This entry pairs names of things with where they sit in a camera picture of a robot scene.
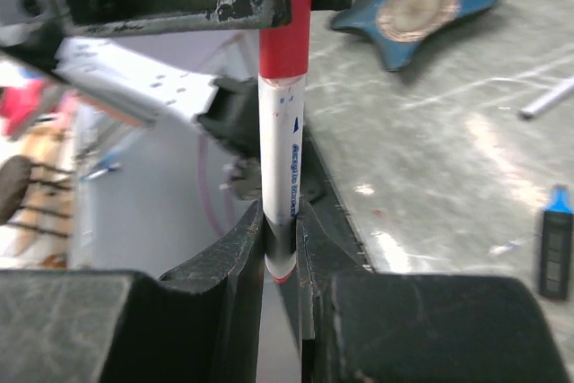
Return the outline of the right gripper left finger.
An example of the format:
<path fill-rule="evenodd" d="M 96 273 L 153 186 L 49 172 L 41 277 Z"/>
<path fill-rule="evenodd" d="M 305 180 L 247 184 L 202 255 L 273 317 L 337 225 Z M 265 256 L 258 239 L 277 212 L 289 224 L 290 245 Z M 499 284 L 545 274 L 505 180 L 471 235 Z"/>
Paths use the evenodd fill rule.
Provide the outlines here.
<path fill-rule="evenodd" d="M 252 382 L 264 221 L 236 227 L 160 278 L 134 271 L 4 270 L 4 382 Z"/>

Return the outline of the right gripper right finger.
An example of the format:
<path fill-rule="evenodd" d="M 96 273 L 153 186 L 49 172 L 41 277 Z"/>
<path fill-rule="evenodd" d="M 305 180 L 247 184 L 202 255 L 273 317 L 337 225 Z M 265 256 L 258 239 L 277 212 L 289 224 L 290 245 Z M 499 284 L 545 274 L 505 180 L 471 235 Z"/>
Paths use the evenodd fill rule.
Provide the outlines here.
<path fill-rule="evenodd" d="M 297 219 L 305 382 L 566 382 L 552 331 L 518 279 L 378 274 Z"/>

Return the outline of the red pen cap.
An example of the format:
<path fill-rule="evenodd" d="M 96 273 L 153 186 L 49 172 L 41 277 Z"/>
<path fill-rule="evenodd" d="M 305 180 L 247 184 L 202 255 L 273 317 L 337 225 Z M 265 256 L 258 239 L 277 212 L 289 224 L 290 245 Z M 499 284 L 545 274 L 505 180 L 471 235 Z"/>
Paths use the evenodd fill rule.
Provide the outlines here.
<path fill-rule="evenodd" d="M 259 32 L 259 75 L 292 78 L 309 68 L 311 0 L 291 0 L 291 23 Z"/>

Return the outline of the white red acrylic marker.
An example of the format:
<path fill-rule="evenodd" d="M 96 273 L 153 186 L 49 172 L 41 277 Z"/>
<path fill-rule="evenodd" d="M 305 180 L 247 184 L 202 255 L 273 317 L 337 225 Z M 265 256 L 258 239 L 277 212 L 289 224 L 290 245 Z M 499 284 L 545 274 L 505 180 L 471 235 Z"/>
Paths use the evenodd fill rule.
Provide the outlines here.
<path fill-rule="evenodd" d="M 265 262 L 271 276 L 282 283 L 296 264 L 292 229 L 300 203 L 305 77 L 261 77 L 258 89 L 261 191 L 271 230 Z"/>

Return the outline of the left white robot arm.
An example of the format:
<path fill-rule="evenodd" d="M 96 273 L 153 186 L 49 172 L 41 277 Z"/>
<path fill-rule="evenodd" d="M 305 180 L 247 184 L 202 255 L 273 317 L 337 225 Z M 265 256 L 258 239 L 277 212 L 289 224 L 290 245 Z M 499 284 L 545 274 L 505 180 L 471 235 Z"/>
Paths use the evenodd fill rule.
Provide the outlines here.
<path fill-rule="evenodd" d="M 152 79 L 152 69 L 76 56 L 85 38 L 156 35 L 183 30 L 284 30 L 294 0 L 1 0 L 1 50 L 142 126 L 155 123 L 161 96 L 181 87 Z"/>

